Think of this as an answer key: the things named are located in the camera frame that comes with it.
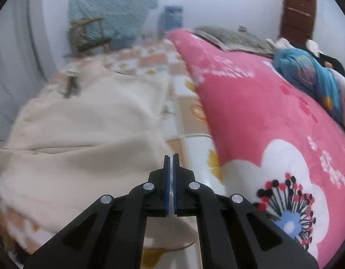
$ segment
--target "triangular cutout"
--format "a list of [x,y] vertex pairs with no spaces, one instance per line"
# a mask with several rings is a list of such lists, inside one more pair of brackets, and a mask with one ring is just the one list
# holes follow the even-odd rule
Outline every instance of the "triangular cutout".
[[97,216],[98,214],[96,213],[90,215],[80,226],[63,239],[63,244],[77,251],[81,251]]
[[268,251],[282,243],[281,238],[262,223],[253,213],[247,213],[246,216],[261,250]]

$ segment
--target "beige garment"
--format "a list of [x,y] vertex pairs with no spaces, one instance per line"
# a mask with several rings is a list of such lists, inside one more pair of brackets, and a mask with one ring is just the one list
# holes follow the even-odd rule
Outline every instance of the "beige garment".
[[[100,62],[76,75],[80,96],[44,90],[21,110],[0,149],[0,197],[55,232],[101,195],[122,196],[146,182],[171,155],[157,128],[168,77],[125,76]],[[162,232],[148,225],[151,246],[179,248],[196,240],[190,226],[178,234],[176,228],[186,227],[182,220],[168,223],[153,225]],[[175,240],[164,240],[165,230]]]

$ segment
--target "bed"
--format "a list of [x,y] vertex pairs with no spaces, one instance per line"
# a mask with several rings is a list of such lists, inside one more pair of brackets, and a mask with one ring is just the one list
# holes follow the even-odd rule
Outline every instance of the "bed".
[[[164,41],[76,60],[50,87],[97,61],[127,76],[169,76],[159,127],[181,166],[215,193],[244,195],[321,268],[332,259],[345,239],[345,133],[271,59],[224,52],[178,29]],[[31,254],[54,231],[1,200],[0,235],[19,257],[16,244]],[[145,246],[142,267],[201,268],[192,236],[174,249]]]

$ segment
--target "pink blanket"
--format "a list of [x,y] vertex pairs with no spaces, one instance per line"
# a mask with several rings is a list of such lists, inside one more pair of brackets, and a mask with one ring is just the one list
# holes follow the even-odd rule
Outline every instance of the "pink blanket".
[[271,60],[181,29],[169,39],[196,85],[227,194],[255,203],[324,267],[345,239],[342,129]]

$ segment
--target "blue container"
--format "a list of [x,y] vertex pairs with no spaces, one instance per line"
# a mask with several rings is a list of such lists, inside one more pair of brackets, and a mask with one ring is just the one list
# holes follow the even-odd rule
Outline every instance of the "blue container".
[[184,8],[182,6],[165,6],[164,31],[170,31],[184,26]]

